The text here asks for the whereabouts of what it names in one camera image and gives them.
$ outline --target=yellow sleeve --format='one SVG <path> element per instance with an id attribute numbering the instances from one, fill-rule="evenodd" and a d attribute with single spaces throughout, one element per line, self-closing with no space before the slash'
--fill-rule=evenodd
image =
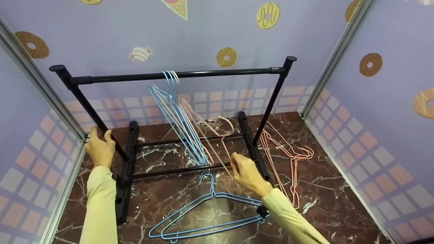
<path id="1" fill-rule="evenodd" d="M 330 244 L 301 214 L 295 210 L 288 198 L 277 188 L 262 198 L 270 216 L 287 231 L 294 243 Z"/>
<path id="2" fill-rule="evenodd" d="M 110 169 L 95 167 L 87 180 L 87 210 L 80 244 L 117 244 L 116 182 Z"/>

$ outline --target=pile of hangers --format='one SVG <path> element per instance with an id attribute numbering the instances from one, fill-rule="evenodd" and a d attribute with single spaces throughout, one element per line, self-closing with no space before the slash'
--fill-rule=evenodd
<path id="1" fill-rule="evenodd" d="M 220 119 L 226 121 L 230 125 L 231 130 L 229 132 L 224 133 L 224 134 L 218 133 L 214 128 L 212 128 L 212 126 L 210 124 L 208 124 L 205 121 L 204 118 L 202 118 L 199 114 L 197 114 L 196 112 L 193 111 L 192 107 L 185 99 L 178 97 L 179 79 L 178 79 L 177 74 L 174 71 L 166 71 L 166 72 L 162 72 L 162 73 L 166 77 L 166 81 L 168 84 L 167 91 L 164 91 L 164 90 L 158 88 L 155 84 L 149 84 L 149 90 L 151 91 L 151 94 L 154 97 L 154 100 L 157 103 L 158 107 L 160 108 L 162 114 L 165 116 L 166 120 L 169 121 L 170 125 L 172 126 L 173 131 L 175 131 L 178 138 L 182 139 L 181 140 L 182 144 L 184 145 L 188 156 L 198 165 L 213 165 L 214 164 L 213 157 L 211 156 L 211 154 L 209 153 L 207 148 L 201 143 L 201 140 L 200 140 L 199 135 L 197 133 L 197 131 L 198 131 L 200 133 L 200 135 L 202 137 L 204 137 L 205 142 L 207 143 L 209 148 L 212 150 L 215 157 L 223 165 L 226 172 L 233 179 L 233 176 L 231 175 L 229 170 L 226 168 L 226 166 L 224 165 L 221 158 L 218 156 L 217 152 L 215 151 L 215 149 L 213 148 L 211 143 L 207 140 L 206 134 L 201 129 L 198 122 L 201 122 L 204 125 L 206 125 L 206 127 L 208 127 L 211 132 L 213 132 L 215 135 L 220 137 L 222 146 L 225 149 L 225 152 L 226 152 L 229 159 L 230 159 L 230 155 L 229 155 L 229 152 L 227 150 L 227 147 L 225 146 L 224 138 L 233 133 L 234 128 L 233 128 L 232 123 L 228 119 L 226 119 L 222 116 L 219 116 Z M 313 150 L 307 146 L 295 147 L 296 149 L 299 150 L 299 152 L 296 152 L 294 150 L 294 147 L 292 147 L 284 139 L 284 137 L 276 130 L 276 128 L 274 128 L 269 122 L 267 122 L 267 125 L 269 127 L 271 127 L 281 137 L 281 139 L 285 142 L 286 145 L 289 146 L 289 150 L 287 150 L 284 147 L 285 145 L 282 145 L 278 141 L 273 139 L 272 136 L 270 135 L 270 133 L 267 132 L 265 129 L 261 133 L 261 137 L 260 137 L 261 144 L 264 148 L 264 151 L 265 151 L 265 154 L 268 158 L 268 161 L 271 164 L 274 175 L 276 176 L 276 179 L 278 181 L 278 185 L 279 185 L 280 189 L 282 190 L 282 192 L 287 196 L 287 198 L 294 205 L 294 207 L 298 208 L 299 207 L 299 196 L 296 192 L 296 187 L 297 187 L 297 183 L 298 183 L 297 164 L 298 164 L 299 160 L 311 159 L 313 156 Z M 291 164 L 291 173 L 292 173 L 292 184 L 290 187 L 290 191 L 291 191 L 291 194 L 293 196 L 292 200 L 288 196 L 288 194 L 287 194 L 287 192 L 286 192 L 286 190 L 285 190 L 285 188 L 284 188 L 284 186 L 283 186 L 283 184 L 279 178 L 279 174 L 278 174 L 276 167 L 274 166 L 274 163 L 272 160 L 272 156 L 270 153 L 270 147 L 268 146 L 267 140 L 270 140 L 272 143 L 274 143 L 276 145 L 276 148 L 281 149 L 291 160 L 290 164 Z M 231 229 L 234 229 L 234 228 L 237 228 L 240 226 L 244 226 L 246 224 L 250 224 L 250 223 L 253 223 L 256 221 L 258 223 L 264 222 L 263 218 L 258 215 L 258 216 L 253 216 L 250 218 L 245 218 L 243 220 L 233 221 L 233 222 L 225 223 L 225 224 L 219 224 L 219 225 L 215 225 L 215 226 L 211 226 L 211 227 L 204 227 L 204 228 L 199 228 L 199 229 L 189 230 L 189 231 L 177 231 L 176 233 L 169 233 L 169 234 L 164 233 L 164 231 L 166 231 L 170 226 L 172 226 L 175 222 L 177 222 L 179 219 L 181 219 L 185 214 L 187 214 L 193 208 L 195 208 L 196 206 L 198 206 L 200 203 L 202 203 L 204 201 L 208 201 L 208 200 L 212 199 L 213 197 L 227 198 L 227 199 L 247 203 L 247 204 L 254 205 L 254 206 L 260 206 L 262 204 L 262 202 L 259 200 L 245 198 L 242 196 L 233 195 L 233 194 L 229 194 L 229 193 L 225 193 L 225 192 L 215 192 L 214 191 L 214 177 L 209 172 L 205 172 L 205 173 L 201 174 L 199 184 L 202 182 L 202 179 L 205 176 L 211 177 L 210 192 L 208 194 L 205 194 L 205 195 L 198 197 L 196 200 L 192 201 L 191 203 L 185 205 L 184 207 L 174 211 L 173 213 L 171 213 L 168 216 L 166 216 L 165 218 L 163 218 L 163 220 L 160 223 L 158 223 L 156 226 L 154 226 L 149 231 L 149 237 L 150 238 L 161 237 L 164 240 L 170 240 L 171 243 L 176 243 L 178 239 L 185 239 L 185 238 L 191 238 L 191 237 L 204 236 L 204 235 L 213 234 L 213 233 L 219 233 L 222 231 L 227 231 L 227 230 L 231 230 Z M 160 231 L 160 234 L 157 234 L 157 235 L 151 234 L 152 231 L 154 231 L 158 226 L 162 225 L 163 223 L 166 223 L 167 221 L 169 221 L 169 219 L 171 217 L 174 217 L 175 215 L 178 215 L 178 216 L 174 220 L 172 220 L 170 223 L 168 223 Z M 203 232 L 203 231 L 206 231 L 206 230 L 209 230 L 212 228 L 217 228 L 217 227 L 225 227 L 225 228 L 219 229 L 219 230 L 214 230 L 214 231 Z"/>
<path id="2" fill-rule="evenodd" d="M 262 202 L 259 200 L 245 198 L 242 196 L 233 195 L 233 194 L 229 194 L 226 192 L 215 192 L 215 190 L 214 190 L 214 176 L 210 172 L 204 172 L 201 174 L 199 184 L 202 183 L 203 178 L 205 178 L 206 176 L 211 178 L 209 193 L 204 194 L 204 195 L 196 198 L 195 200 L 193 200 L 189 204 L 183 206 L 182 208 L 180 208 L 180 209 L 174 211 L 173 213 L 169 214 L 168 216 L 164 217 L 162 221 L 160 221 L 157 225 L 155 225 L 149 231 L 149 234 L 148 234 L 149 238 L 159 238 L 160 237 L 163 240 L 170 240 L 170 243 L 176 243 L 179 239 L 186 239 L 186 238 L 199 237 L 199 236 L 204 236 L 204 235 L 209 235 L 209 234 L 214 234 L 214 233 L 220 233 L 220 232 L 232 230 L 232 229 L 235 229 L 235 228 L 247 225 L 247 224 L 251 224 L 253 222 L 258 222 L 259 224 L 263 224 L 265 222 L 264 219 L 258 215 L 258 216 L 245 218 L 242 220 L 237 220 L 237 221 L 232 221 L 232 222 L 228 222 L 228 223 L 224 223 L 224 224 L 218 224 L 218 225 L 214 225 L 214 226 L 198 228 L 198 229 L 194 229 L 194 230 L 177 231 L 174 233 L 164 233 L 170 226 L 173 226 L 173 224 L 175 224 L 178 220 L 180 220 L 184 215 L 186 215 L 188 212 L 190 212 L 193 208 L 195 208 L 199 204 L 201 204 L 205 201 L 208 201 L 210 199 L 213 199 L 213 198 L 226 198 L 226 199 L 230 199 L 230 200 L 237 201 L 237 202 L 247 203 L 247 204 L 250 204 L 250 205 L 253 205 L 256 207 L 259 207 L 262 204 Z M 170 219 L 172 217 L 174 217 L 175 215 L 177 215 L 177 217 L 175 217 L 173 220 L 170 221 Z M 153 231 L 155 231 L 160 225 L 162 225 L 165 222 L 169 222 L 169 223 L 162 230 L 160 230 L 159 234 L 152 234 Z M 224 228 L 203 232 L 203 231 L 210 230 L 213 228 L 221 228 L 221 227 L 224 227 Z"/>
<path id="3" fill-rule="evenodd" d="M 277 140 L 275 140 L 270 135 L 269 132 L 266 131 L 266 129 L 264 129 L 261 133 L 261 136 L 260 136 L 262 147 L 264 148 L 265 155 L 267 156 L 268 162 L 270 163 L 271 168 L 273 169 L 273 173 L 276 177 L 276 180 L 277 180 L 277 183 L 278 183 L 280 190 L 285 194 L 285 196 L 292 203 L 294 208 L 298 209 L 300 207 L 300 199 L 299 199 L 299 195 L 296 191 L 296 188 L 298 185 L 298 174 L 297 174 L 298 161 L 311 159 L 313 157 L 314 152 L 308 146 L 295 147 L 295 148 L 299 149 L 299 152 L 296 152 L 294 150 L 294 147 L 282 136 L 282 134 L 279 133 L 279 131 L 270 122 L 267 121 L 267 125 L 269 127 L 271 127 L 277 135 L 279 135 L 279 137 L 285 142 L 285 144 L 284 145 L 280 144 Z M 290 186 L 289 190 L 291 191 L 291 194 L 293 196 L 292 199 L 289 197 L 288 193 L 286 192 L 285 188 L 283 187 L 282 181 L 280 180 L 279 173 L 277 172 L 276 167 L 274 166 L 273 158 L 272 158 L 272 155 L 270 153 L 270 147 L 268 146 L 267 139 L 270 140 L 272 143 L 274 143 L 274 145 L 276 145 L 276 149 L 281 149 L 283 151 L 283 153 L 286 156 L 288 156 L 289 159 L 291 160 L 290 161 L 290 164 L 291 164 L 291 186 Z"/>

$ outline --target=metal frame edge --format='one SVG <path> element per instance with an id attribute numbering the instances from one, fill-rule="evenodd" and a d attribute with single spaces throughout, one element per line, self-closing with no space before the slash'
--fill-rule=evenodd
<path id="1" fill-rule="evenodd" d="M 326 145 L 321 144 L 321 141 L 319 140 L 319 138 L 317 136 L 317 133 L 315 133 L 314 130 L 313 130 L 312 124 L 309 122 L 308 119 L 305 120 L 305 123 L 306 123 L 307 127 L 309 128 L 309 130 L 312 132 L 313 136 L 315 136 L 315 139 L 319 142 L 319 144 L 321 145 L 321 147 L 324 149 L 325 153 L 328 155 L 328 157 L 332 161 L 333 165 L 338 169 L 339 173 L 342 175 L 342 177 L 344 178 L 345 182 L 348 184 L 348 186 L 351 188 L 351 190 L 354 192 L 354 194 L 356 195 L 356 197 L 362 203 L 363 207 L 366 209 L 366 211 L 368 212 L 368 214 L 374 220 L 375 224 L 378 226 L 378 228 L 380 229 L 380 231 L 383 233 L 383 235 L 391 243 L 395 244 L 396 242 L 394 241 L 394 239 L 387 232 L 387 230 L 385 229 L 385 227 L 383 226 L 383 224 L 381 223 L 381 221 L 374 215 L 374 213 L 372 212 L 372 210 L 369 208 L 368 204 L 363 200 L 362 196 L 359 194 L 357 188 L 353 185 L 353 183 L 351 183 L 351 181 L 348 179 L 348 177 L 345 174 L 345 172 L 338 165 L 338 163 L 336 162 L 335 157 L 332 157 L 332 154 L 329 153 L 328 147 Z"/>
<path id="2" fill-rule="evenodd" d="M 25 49 L 17 41 L 14 34 L 9 30 L 5 22 L 0 17 L 0 47 L 9 55 L 17 67 L 29 79 L 37 92 L 44 98 L 48 105 L 61 118 L 74 136 L 84 141 L 87 134 L 80 124 L 72 116 L 60 97 L 54 91 L 47 79 L 37 68 L 36 64 L 28 57 Z"/>
<path id="3" fill-rule="evenodd" d="M 81 168 L 82 161 L 86 154 L 84 148 L 84 142 L 80 145 L 80 151 L 77 154 L 75 161 L 73 162 L 73 167 L 71 173 L 69 174 L 68 180 L 60 191 L 60 196 L 57 198 L 54 204 L 54 209 L 51 212 L 50 218 L 48 219 L 47 226 L 39 240 L 39 244 L 51 244 L 54 240 L 54 236 L 57 233 L 57 228 L 59 226 L 60 219 L 62 218 L 63 211 L 65 210 L 66 203 L 68 202 L 69 195 L 71 194 L 72 187 L 76 181 L 79 169 Z"/>
<path id="4" fill-rule="evenodd" d="M 353 40 L 362 21 L 365 19 L 369 10 L 372 9 L 371 7 L 375 1 L 376 0 L 360 1 L 358 7 L 356 8 L 355 15 L 353 15 L 353 21 L 350 21 L 346 26 L 344 32 L 341 35 L 341 38 L 336 44 L 335 49 L 333 50 L 331 56 L 329 57 L 329 60 L 327 61 L 327 64 L 325 65 L 320 77 L 318 78 L 318 81 L 316 82 L 315 87 L 311 95 L 309 96 L 309 99 L 306 102 L 306 105 L 304 106 L 303 110 L 300 112 L 302 118 L 306 118 L 307 115 L 309 114 L 310 110 L 315 104 L 315 101 L 318 99 L 319 95 L 321 94 L 321 91 L 324 89 L 327 82 L 330 80 L 333 71 L 338 66 L 340 59 L 342 58 L 349 44 Z"/>

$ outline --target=blue hanger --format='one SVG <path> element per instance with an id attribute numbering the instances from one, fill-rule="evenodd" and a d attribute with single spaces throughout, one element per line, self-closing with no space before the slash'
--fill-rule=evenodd
<path id="1" fill-rule="evenodd" d="M 164 231 L 169 228 L 169 226 L 171 226 L 173 223 L 175 223 L 176 221 L 178 221 L 180 218 L 182 218 L 184 215 L 186 215 L 189 211 L 191 211 L 193 208 L 195 208 L 196 206 L 198 206 L 199 204 L 201 204 L 202 202 L 208 201 L 210 199 L 212 199 L 213 197 L 216 198 L 227 198 L 227 199 L 231 199 L 234 201 L 238 201 L 238 202 L 243 202 L 243 203 L 247 203 L 247 204 L 251 204 L 254 206 L 260 206 L 262 204 L 261 201 L 259 200 L 255 200 L 255 199 L 250 199 L 250 198 L 246 198 L 246 197 L 242 197 L 242 196 L 238 196 L 238 195 L 233 195 L 230 193 L 226 193 L 226 192 L 215 192 L 214 190 L 214 177 L 212 176 L 212 174 L 210 172 L 205 172 L 202 173 L 200 176 L 200 180 L 199 180 L 199 184 L 201 184 L 203 178 L 205 176 L 209 176 L 211 178 L 211 182 L 210 182 L 210 192 L 207 194 L 204 194 L 198 198 L 196 198 L 195 200 L 193 200 L 191 203 L 185 205 L 184 207 L 178 209 L 177 211 L 169 214 L 168 216 L 166 216 L 162 221 L 160 221 L 157 225 L 155 225 L 150 231 L 149 231 L 149 238 L 157 238 L 157 237 L 161 237 L 163 240 L 170 240 L 171 243 L 176 243 L 178 239 L 185 239 L 185 238 L 192 238 L 192 237 L 199 237 L 199 236 L 204 236 L 204 235 L 209 235 L 209 234 L 214 234 L 214 233 L 220 233 L 223 231 L 228 231 L 228 230 L 232 230 L 235 228 L 238 228 L 240 226 L 244 226 L 246 224 L 250 224 L 253 222 L 259 222 L 260 224 L 263 224 L 265 221 L 262 217 L 258 216 L 253 216 L 253 217 L 249 217 L 249 218 L 245 218 L 242 220 L 237 220 L 237 221 L 232 221 L 229 223 L 224 223 L 224 224 L 218 224 L 215 226 L 210 226 L 210 227 L 204 227 L 204 228 L 199 228 L 199 229 L 194 229 L 194 230 L 188 230 L 188 231 L 177 231 L 176 233 L 164 233 Z M 171 217 L 175 216 L 176 214 L 179 214 L 178 217 L 176 217 L 173 221 L 171 221 L 166 227 L 164 227 L 161 230 L 160 235 L 152 235 L 152 231 L 155 230 L 159 225 L 161 225 L 162 223 L 166 222 L 167 220 L 169 220 Z M 204 231 L 207 229 L 212 229 L 212 228 L 217 228 L 217 227 L 223 227 L 223 226 L 227 226 L 227 225 L 231 225 L 229 227 L 220 229 L 220 230 L 215 230 L 215 231 L 209 231 L 209 232 L 205 232 L 205 233 L 198 233 L 198 234 L 190 234 L 190 235 L 183 235 L 183 236 L 179 236 L 180 234 L 189 234 L 192 232 L 197 232 L 197 231 Z"/>
<path id="2" fill-rule="evenodd" d="M 177 99 L 177 93 L 179 91 L 179 83 L 178 80 L 174 80 L 174 73 L 173 71 L 167 71 L 169 77 L 166 75 L 166 72 L 162 72 L 164 76 L 166 77 L 166 81 L 168 82 L 168 91 L 165 92 L 161 89 L 159 89 L 154 84 L 149 84 L 149 90 L 154 97 L 154 100 L 156 101 L 158 107 L 162 111 L 165 118 L 170 122 L 172 129 L 175 131 L 176 135 L 179 138 L 185 138 L 187 139 L 186 142 L 182 141 L 184 147 L 186 148 L 187 152 L 190 154 L 192 158 L 195 159 L 196 162 L 198 162 L 200 165 L 206 165 L 207 164 L 207 156 L 205 154 L 204 149 L 199 143 L 199 138 L 194 132 L 194 128 L 190 125 L 190 123 L 185 122 L 186 119 L 188 119 L 185 114 L 181 111 L 181 106 L 179 105 L 178 99 Z M 181 121 L 181 123 L 177 123 L 174 119 L 170 120 L 171 114 L 167 110 L 165 106 L 161 104 L 160 99 L 157 98 L 167 98 L 163 99 L 164 102 L 167 102 L 167 106 L 169 107 L 170 111 L 173 113 L 173 115 L 176 117 L 178 121 Z"/>

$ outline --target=human arm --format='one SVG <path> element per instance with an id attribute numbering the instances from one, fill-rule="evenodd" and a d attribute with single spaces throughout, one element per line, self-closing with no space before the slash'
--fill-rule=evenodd
<path id="1" fill-rule="evenodd" d="M 88 201 L 80 244 L 118 243 L 115 213 L 116 182 L 110 172 L 115 142 L 111 139 L 111 134 L 112 131 L 107 131 L 104 134 L 105 141 L 100 140 L 97 128 L 93 127 L 90 139 L 85 144 L 94 168 L 87 181 Z"/>
<path id="2" fill-rule="evenodd" d="M 329 244 L 329 242 L 298 213 L 288 198 L 277 188 L 265 181 L 255 163 L 234 152 L 231 157 L 234 179 L 257 193 L 268 208 L 271 218 L 287 231 L 295 243 Z"/>

